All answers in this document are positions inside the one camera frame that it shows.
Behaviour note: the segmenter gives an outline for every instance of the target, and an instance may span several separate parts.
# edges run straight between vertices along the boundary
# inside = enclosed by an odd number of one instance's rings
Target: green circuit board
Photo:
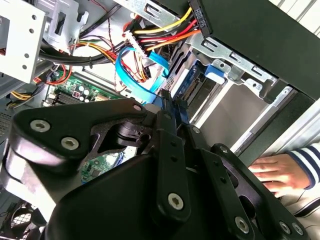
[[[119,156],[119,153],[106,154],[85,162],[81,168],[81,181],[87,183],[109,171]]]
[[[63,71],[56,71],[59,73],[59,75],[54,76],[53,79],[57,80],[60,79],[63,75]],[[83,86],[85,89],[88,89],[90,92],[90,96],[92,97],[92,99],[97,99],[98,98],[102,98],[100,99],[100,101],[103,100],[112,100],[112,99],[118,99],[119,97],[101,90],[100,88],[94,87],[88,83],[85,83],[81,80],[79,80],[78,78],[74,77],[74,76],[70,76],[70,78],[68,79],[68,81],[66,81],[64,84],[61,85],[57,85],[56,88],[60,89],[61,91],[68,93],[70,95],[73,95],[75,91],[77,91],[77,88],[79,86]]]

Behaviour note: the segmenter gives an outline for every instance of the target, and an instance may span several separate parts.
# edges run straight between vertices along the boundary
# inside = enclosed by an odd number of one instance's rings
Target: metal screw
[[[304,234],[304,231],[302,231],[301,227],[299,227],[298,224],[296,224],[295,222],[292,223],[292,227],[294,228],[294,230],[300,234],[300,235],[303,235]]]
[[[241,230],[241,232],[243,232],[244,234],[249,233],[249,226],[242,217],[236,216],[234,221],[235,221],[235,224],[238,227],[238,229]]]
[[[36,132],[44,133],[50,129],[50,124],[45,120],[37,119],[30,123],[30,127]]]
[[[283,221],[280,221],[279,224],[283,231],[285,231],[287,234],[291,233],[290,228],[287,226],[287,224],[285,224]]]
[[[167,119],[171,119],[171,116],[169,114],[164,114],[164,116],[167,118]]]
[[[137,110],[137,111],[141,111],[142,110],[142,108],[140,106],[138,106],[138,105],[133,105],[133,108],[135,110]]]
[[[168,202],[175,210],[181,210],[184,207],[184,201],[176,193],[170,193],[168,196]]]
[[[75,150],[79,147],[79,142],[77,139],[70,137],[70,136],[67,136],[61,140],[61,145],[65,149]]]
[[[225,154],[228,153],[228,150],[227,150],[224,146],[221,146],[220,149],[221,149],[221,151],[224,152]]]
[[[196,134],[199,134],[200,133],[200,130],[198,128],[196,128],[195,126],[192,128],[192,130],[196,133]]]

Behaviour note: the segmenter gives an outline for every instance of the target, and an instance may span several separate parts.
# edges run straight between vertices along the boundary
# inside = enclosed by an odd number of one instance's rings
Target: capacitor
[[[89,89],[89,88],[86,88],[86,89],[83,91],[83,94],[88,96],[88,95],[90,94],[90,89]]]
[[[79,89],[80,92],[83,92],[85,90],[85,86],[80,85],[78,89]]]
[[[79,97],[79,100],[80,100],[80,101],[83,101],[83,100],[85,100],[85,97],[86,97],[85,95],[81,95],[81,96]]]
[[[91,101],[92,97],[91,96],[87,96],[85,99],[84,99],[84,102],[85,103],[89,103]]]

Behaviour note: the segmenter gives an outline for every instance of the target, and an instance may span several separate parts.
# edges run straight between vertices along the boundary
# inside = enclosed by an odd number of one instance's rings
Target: human hand
[[[257,159],[249,166],[249,170],[276,198],[311,184],[307,174],[288,154]]]

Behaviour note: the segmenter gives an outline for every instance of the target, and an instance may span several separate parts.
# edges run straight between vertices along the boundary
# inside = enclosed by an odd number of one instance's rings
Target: chip
[[[77,91],[74,91],[72,93],[72,97],[74,97],[75,99],[78,99],[80,97],[81,93],[80,92],[77,92]]]
[[[94,178],[96,178],[96,177],[99,176],[99,174],[100,174],[100,171],[94,169],[94,170],[92,171],[91,176],[94,177]]]

